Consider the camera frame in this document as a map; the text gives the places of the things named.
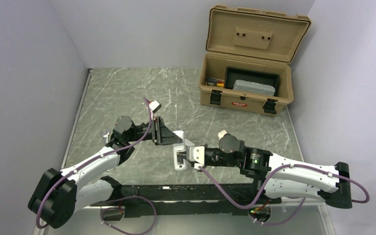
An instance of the marble surface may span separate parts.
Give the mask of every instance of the marble surface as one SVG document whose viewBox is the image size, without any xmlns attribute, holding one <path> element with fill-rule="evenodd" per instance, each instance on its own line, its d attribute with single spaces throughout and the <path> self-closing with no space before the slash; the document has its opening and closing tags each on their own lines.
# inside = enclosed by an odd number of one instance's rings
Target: marble surface
<svg viewBox="0 0 376 235">
<path fill-rule="evenodd" d="M 112 130 L 115 120 L 130 116 L 136 125 L 147 121 L 143 96 L 158 100 L 162 116 L 171 130 L 184 130 L 195 144 L 218 147 L 217 133 L 223 129 L 244 140 L 246 146 L 262 148 L 287 158 L 301 160 L 286 109 L 268 117 L 243 111 L 199 104 L 201 68 L 109 68 L 94 69 L 81 107 L 64 167 L 88 158 L 103 147 L 100 130 Z M 171 146 L 143 141 L 132 157 L 105 175 L 122 184 L 209 184 L 194 169 L 175 171 Z M 207 168 L 220 183 L 246 183 L 237 168 Z"/>
</svg>

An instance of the toolbox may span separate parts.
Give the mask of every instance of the toolbox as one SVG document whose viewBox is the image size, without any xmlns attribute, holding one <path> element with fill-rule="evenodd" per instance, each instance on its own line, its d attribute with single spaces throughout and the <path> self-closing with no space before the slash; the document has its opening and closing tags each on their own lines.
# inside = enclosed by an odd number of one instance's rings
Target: toolbox
<svg viewBox="0 0 376 235">
<path fill-rule="evenodd" d="M 208 53 L 198 82 L 201 104 L 278 114 L 293 101 L 288 63 L 310 25 L 307 16 L 224 5 L 211 8 Z M 210 78 L 224 82 L 224 87 L 210 86 Z M 276 86 L 275 95 L 233 90 L 237 79 Z"/>
</svg>

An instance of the white wall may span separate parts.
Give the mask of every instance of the white wall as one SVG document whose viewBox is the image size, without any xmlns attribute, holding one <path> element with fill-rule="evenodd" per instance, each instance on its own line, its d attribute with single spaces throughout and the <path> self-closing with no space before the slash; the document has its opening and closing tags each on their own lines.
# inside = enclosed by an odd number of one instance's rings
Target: white wall
<svg viewBox="0 0 376 235">
<path fill-rule="evenodd" d="M 87 69 L 48 0 L 0 0 L 0 235 L 27 235 L 42 173 L 61 165 Z"/>
<path fill-rule="evenodd" d="M 376 1 L 316 0 L 311 35 L 292 75 L 290 112 L 304 158 L 350 165 L 368 204 L 331 208 L 338 235 L 376 235 Z M 364 199 L 352 186 L 354 199 Z"/>
<path fill-rule="evenodd" d="M 81 57 L 95 67 L 200 67 L 210 8 L 307 14 L 314 0 L 51 0 Z"/>
</svg>

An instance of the table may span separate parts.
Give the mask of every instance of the table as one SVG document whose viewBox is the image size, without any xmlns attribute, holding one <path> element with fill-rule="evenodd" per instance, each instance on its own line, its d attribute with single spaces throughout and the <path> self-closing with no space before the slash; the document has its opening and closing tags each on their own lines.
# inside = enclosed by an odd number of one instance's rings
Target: table
<svg viewBox="0 0 376 235">
<path fill-rule="evenodd" d="M 100 130 L 114 127 L 119 116 L 130 116 L 136 125 L 147 122 L 143 96 L 157 100 L 157 112 L 170 130 L 184 130 L 194 144 L 218 147 L 223 129 L 257 147 L 301 161 L 298 144 L 286 109 L 269 117 L 199 104 L 201 68 L 108 68 L 93 69 L 79 112 L 64 167 L 88 158 L 104 145 Z M 171 146 L 143 141 L 124 164 L 106 172 L 124 185 L 209 184 L 193 169 L 175 171 Z M 239 169 L 208 168 L 219 183 L 249 183 Z"/>
</svg>

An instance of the black latch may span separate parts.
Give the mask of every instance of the black latch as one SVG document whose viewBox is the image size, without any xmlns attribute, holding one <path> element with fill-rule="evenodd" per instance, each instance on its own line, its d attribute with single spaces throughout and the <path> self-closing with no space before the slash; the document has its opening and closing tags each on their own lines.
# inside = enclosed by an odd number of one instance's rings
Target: black latch
<svg viewBox="0 0 376 235">
<path fill-rule="evenodd" d="M 267 102 L 263 105 L 264 112 L 268 114 L 276 114 L 276 102 L 277 100 L 267 99 Z"/>
<path fill-rule="evenodd" d="M 211 91 L 210 104 L 221 105 L 221 91 Z"/>
</svg>

